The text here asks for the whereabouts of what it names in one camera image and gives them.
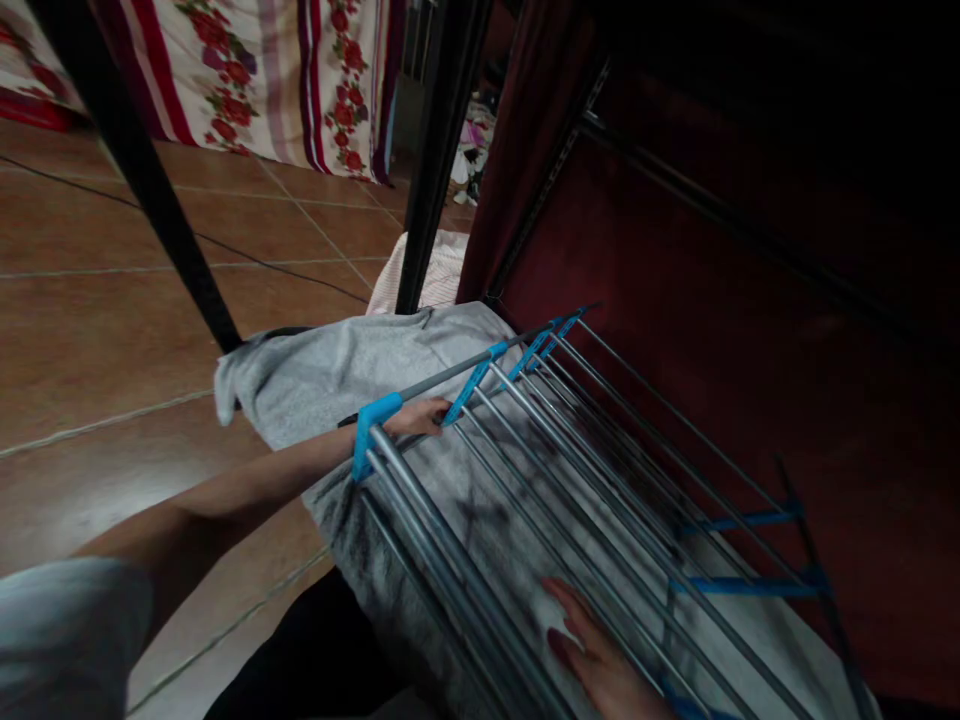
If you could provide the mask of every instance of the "dark red curtain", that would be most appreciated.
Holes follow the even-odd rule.
[[[569,107],[592,80],[596,35],[577,0],[524,4],[480,190],[457,302],[481,297],[535,198]]]
[[[556,140],[564,103],[583,81],[580,66],[555,57],[568,53],[569,44],[561,48],[548,32],[554,22],[569,31],[565,19],[579,16],[567,7],[554,18],[554,8],[528,0],[521,20],[461,301],[483,297],[543,171],[546,148]],[[552,82],[559,82],[560,101],[546,86]],[[596,109],[926,331],[948,342],[960,339],[960,263],[945,233],[893,209],[814,154],[629,68],[614,68]],[[954,377],[925,354],[838,311],[617,156],[580,138],[498,309],[523,329],[597,300],[604,305],[591,312],[591,325],[774,493],[780,491],[773,456],[784,455],[871,688],[960,707],[960,460],[954,447],[960,391]],[[743,510],[759,506],[576,332],[574,344]],[[764,534],[802,563],[791,528]],[[731,540],[775,572],[744,538],[733,534]],[[824,630],[815,608],[795,607]]]

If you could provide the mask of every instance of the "tile floor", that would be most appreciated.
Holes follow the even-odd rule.
[[[371,186],[161,143],[193,226],[362,297],[402,232],[409,181]],[[0,120],[0,154],[133,199],[91,132]],[[0,575],[266,452],[212,400],[217,347],[135,209],[0,166]],[[469,232],[473,212],[444,211]],[[202,241],[241,335],[364,312]],[[137,720],[200,718],[293,599],[332,567],[299,501],[234,548],[134,670]]]

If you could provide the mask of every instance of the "black pants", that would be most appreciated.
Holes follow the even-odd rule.
[[[369,715],[406,684],[334,568],[290,606],[206,720]]]

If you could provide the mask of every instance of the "grout line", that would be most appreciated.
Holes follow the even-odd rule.
[[[3,172],[13,172],[13,173],[23,173],[24,175],[31,175],[33,177],[40,177],[36,173],[32,173],[29,170],[17,167],[15,165],[0,165],[0,170]],[[127,181],[124,180],[123,176],[109,176],[109,175],[85,175],[83,173],[70,173],[70,172],[57,172],[56,170],[43,170],[43,172],[48,175],[53,175],[55,177],[67,178],[70,180],[91,180],[95,182],[115,182],[127,184]]]
[[[314,265],[320,263],[350,262],[361,260],[389,260],[386,256],[363,256],[350,258],[320,258],[317,260],[267,260],[271,265]],[[259,263],[254,262],[236,262],[236,263],[209,263],[211,268],[219,267],[255,267],[264,268]],[[170,272],[175,270],[172,265],[159,265],[157,267],[129,267],[129,268],[101,268],[94,270],[48,270],[32,273],[0,273],[0,280],[23,280],[26,278],[47,278],[47,277],[70,277],[73,275],[119,275],[122,273],[146,273],[146,272]]]
[[[287,577],[285,577],[283,580],[281,580],[272,588],[270,588],[270,590],[267,591],[267,594],[263,597],[262,600],[255,603],[253,607],[251,607],[242,615],[240,615],[240,617],[234,620],[224,630],[221,630],[212,638],[210,638],[210,641],[206,645],[204,645],[200,650],[198,650],[196,653],[194,653],[189,658],[184,660],[174,670],[167,673],[162,678],[160,678],[156,683],[154,683],[153,687],[151,687],[147,691],[147,693],[142,698],[140,698],[140,700],[138,700],[129,710],[127,710],[127,717],[130,717],[137,711],[141,710],[144,707],[144,705],[146,705],[150,700],[156,697],[165,688],[167,688],[169,685],[175,682],[177,678],[183,675],[183,673],[189,670],[190,667],[193,666],[195,662],[197,662],[200,658],[202,658],[208,652],[216,648],[217,645],[223,642],[223,640],[230,633],[232,633],[234,630],[236,630],[238,627],[240,627],[245,622],[247,622],[250,618],[256,615],[257,612],[259,612],[267,603],[269,603],[271,600],[277,597],[280,593],[282,593],[288,587],[293,585],[293,583],[299,580],[307,572],[307,570],[312,568],[317,563],[321,562],[329,554],[330,554],[330,546],[327,545],[322,550],[320,550],[316,555],[314,555],[312,558],[307,560],[307,562],[305,562],[299,568],[297,568],[292,573],[287,575]]]
[[[317,223],[317,221],[313,219],[313,215],[311,215],[310,213],[308,213],[308,212],[304,209],[303,205],[300,204],[300,201],[297,200],[297,199],[290,193],[289,190],[287,190],[286,185],[284,185],[282,182],[280,182],[280,178],[278,178],[276,175],[273,174],[273,171],[271,171],[270,168],[268,168],[268,167],[264,164],[263,160],[261,160],[261,159],[260,159],[259,157],[257,157],[256,155],[255,155],[254,157],[256,157],[257,162],[260,163],[260,167],[263,169],[263,171],[264,171],[267,175],[269,175],[269,176],[271,177],[271,179],[273,179],[273,181],[274,181],[278,186],[280,186],[280,189],[283,190],[283,191],[287,194],[287,197],[289,197],[291,200],[293,200],[293,204],[296,205],[298,208],[300,208],[300,212],[302,212],[302,213],[307,217],[307,219],[308,219],[311,223],[313,223],[313,226],[317,229],[317,232],[319,232],[319,233],[323,236],[323,238],[324,238],[328,243],[330,243],[330,246],[331,246],[334,250],[337,251],[337,254],[338,254],[340,257],[342,257],[344,260],[347,261],[347,265],[349,265],[349,266],[350,266],[350,269],[353,270],[354,273],[356,273],[356,276],[357,276],[358,278],[360,278],[360,282],[362,282],[364,285],[366,285],[366,286],[367,286],[367,289],[369,289],[369,290],[372,292],[372,291],[373,291],[373,286],[372,286],[369,282],[367,282],[367,279],[363,276],[363,273],[361,273],[359,270],[357,270],[357,266],[354,265],[352,262],[350,262],[350,260],[347,258],[347,256],[344,255],[343,250],[341,250],[341,249],[337,246],[337,244],[336,244],[333,240],[330,239],[330,236],[327,235],[327,234],[323,231],[323,228],[320,227],[319,223]]]
[[[0,450],[0,459],[9,457],[23,450],[35,450],[46,445],[52,445],[60,440],[69,440],[70,438],[77,437],[78,435],[84,435],[88,432],[100,430],[101,428],[109,427],[110,425],[116,425],[126,420],[133,420],[134,418],[142,417],[143,415],[149,415],[157,410],[166,410],[167,408],[171,408],[176,405],[182,405],[185,402],[207,397],[208,395],[213,395],[212,389],[201,390],[199,392],[190,393],[189,395],[183,395],[181,397],[174,398],[173,400],[167,400],[166,402],[158,403],[157,405],[150,405],[145,408],[140,408],[139,410],[133,410],[128,413],[123,413],[122,415],[114,415],[113,417],[106,418],[105,420],[98,420],[90,425],[83,425],[78,428],[71,428],[70,430],[61,430],[60,432],[56,432],[53,435],[48,435],[45,438],[40,438],[39,440],[31,440],[30,442],[26,442],[21,445],[14,445],[13,447],[8,447],[5,450]]]
[[[26,175],[33,175],[33,173],[31,173],[29,170],[24,170],[23,168],[7,166],[7,165],[0,165],[0,172],[17,172],[17,173],[24,173]],[[78,175],[75,173],[50,173],[50,174],[56,175],[57,177],[68,178],[71,180],[90,180],[92,182],[112,182],[112,183],[117,183],[118,185],[124,185],[124,186],[127,185],[127,181],[124,180],[122,177],[116,178],[116,177],[105,177],[105,176],[99,176],[99,175]],[[364,208],[366,210],[376,210],[377,208],[381,207],[380,204],[377,203],[376,198],[372,198],[373,202],[375,203],[373,205],[357,205],[355,203],[335,203],[335,202],[329,202],[328,200],[304,200],[301,198],[294,198],[290,193],[286,192],[286,188],[282,188],[284,190],[284,193],[280,195],[267,195],[266,193],[247,193],[247,192],[240,192],[239,190],[221,190],[219,188],[204,188],[204,187],[197,187],[195,185],[173,185],[173,188],[175,190],[188,190],[191,192],[206,192],[206,193],[213,193],[214,195],[228,195],[233,197],[260,198],[263,200],[283,200],[284,202],[290,202],[292,200],[294,202],[306,203],[308,205],[329,205],[332,207]]]
[[[383,210],[387,215],[390,216],[390,219],[393,220],[393,222],[396,223],[397,227],[399,227],[400,230],[402,231],[402,230],[403,230],[403,223],[401,223],[399,220],[397,220],[397,216],[394,215],[394,214],[393,214],[392,212],[390,212],[389,210],[387,210],[387,208],[385,208],[385,207],[380,203],[380,201],[377,200],[377,199],[373,196],[373,193],[370,192],[369,190],[367,190],[367,188],[365,187],[364,184],[361,184],[360,187],[363,189],[363,191],[364,191],[367,195],[370,196],[370,199],[373,200],[373,201],[377,204],[377,207],[378,207],[378,208],[380,208],[380,209]]]

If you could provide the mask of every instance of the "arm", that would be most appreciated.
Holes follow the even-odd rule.
[[[433,398],[403,408],[391,435],[439,435],[434,418],[450,403]],[[148,643],[230,548],[353,454],[350,425],[210,478],[127,518],[74,556],[114,557],[142,568],[154,592]]]

